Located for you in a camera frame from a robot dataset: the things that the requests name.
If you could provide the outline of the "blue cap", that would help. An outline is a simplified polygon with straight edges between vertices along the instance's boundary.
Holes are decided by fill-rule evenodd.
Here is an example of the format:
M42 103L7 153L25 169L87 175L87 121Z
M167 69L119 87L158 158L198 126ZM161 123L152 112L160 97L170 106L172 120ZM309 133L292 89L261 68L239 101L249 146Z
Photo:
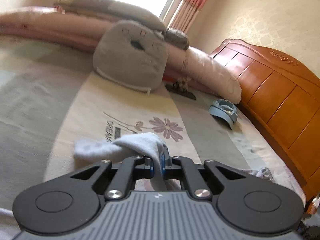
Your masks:
M233 129L238 119L236 106L232 102L224 99L217 99L213 101L209 108L209 113L211 116L225 120L230 129Z

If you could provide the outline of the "small grey folded cloth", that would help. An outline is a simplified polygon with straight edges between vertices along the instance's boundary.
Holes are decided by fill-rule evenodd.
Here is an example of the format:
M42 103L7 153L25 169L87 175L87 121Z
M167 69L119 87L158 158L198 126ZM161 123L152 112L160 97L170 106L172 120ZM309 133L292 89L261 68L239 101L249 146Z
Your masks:
M182 50L189 48L189 37L178 29L168 28L164 34L164 39L167 43Z

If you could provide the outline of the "grey pillow on quilt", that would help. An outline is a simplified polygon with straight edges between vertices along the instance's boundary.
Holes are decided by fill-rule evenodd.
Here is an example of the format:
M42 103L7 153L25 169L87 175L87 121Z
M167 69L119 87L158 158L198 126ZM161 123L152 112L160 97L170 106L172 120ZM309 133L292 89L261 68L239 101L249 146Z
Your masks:
M115 0L63 0L56 2L66 12L118 21L133 20L151 30L166 31L163 21L141 7Z

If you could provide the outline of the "patterned bed sheet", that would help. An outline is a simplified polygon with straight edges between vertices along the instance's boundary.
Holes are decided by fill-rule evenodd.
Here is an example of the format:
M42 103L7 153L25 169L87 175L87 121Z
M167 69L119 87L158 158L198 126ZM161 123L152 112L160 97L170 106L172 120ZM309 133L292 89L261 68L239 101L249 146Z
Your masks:
M102 79L92 57L53 43L1 37L1 208L24 189L84 165L73 157L81 139L112 141L152 132L169 148L200 163L268 167L274 181L304 193L289 168L240 114L233 129L213 118L214 97L190 100L164 86L151 94Z

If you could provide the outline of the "wooden headboard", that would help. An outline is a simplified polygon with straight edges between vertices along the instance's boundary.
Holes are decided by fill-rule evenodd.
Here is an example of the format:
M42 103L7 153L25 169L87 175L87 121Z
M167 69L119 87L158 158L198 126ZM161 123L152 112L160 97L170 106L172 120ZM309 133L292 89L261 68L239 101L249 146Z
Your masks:
M319 194L319 78L273 48L226 39L211 57L239 81L240 110L289 167L306 199Z

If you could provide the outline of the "red patterned curtain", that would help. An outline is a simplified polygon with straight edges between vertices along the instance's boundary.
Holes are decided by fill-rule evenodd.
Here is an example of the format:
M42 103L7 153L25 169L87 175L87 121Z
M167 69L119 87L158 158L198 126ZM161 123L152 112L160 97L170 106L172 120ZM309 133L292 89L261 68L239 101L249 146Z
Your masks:
M169 27L186 33L206 2L207 0L182 0Z

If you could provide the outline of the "pink rolled quilt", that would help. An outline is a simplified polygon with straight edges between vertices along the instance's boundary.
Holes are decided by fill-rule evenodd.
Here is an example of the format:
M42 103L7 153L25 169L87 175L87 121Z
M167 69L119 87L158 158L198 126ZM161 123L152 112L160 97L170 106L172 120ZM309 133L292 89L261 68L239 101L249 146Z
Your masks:
M103 34L116 24L100 18L57 12L54 8L26 7L1 13L1 34L45 40L92 53ZM191 86L238 104L239 82L208 54L193 47L166 44L169 52L165 73L192 78Z

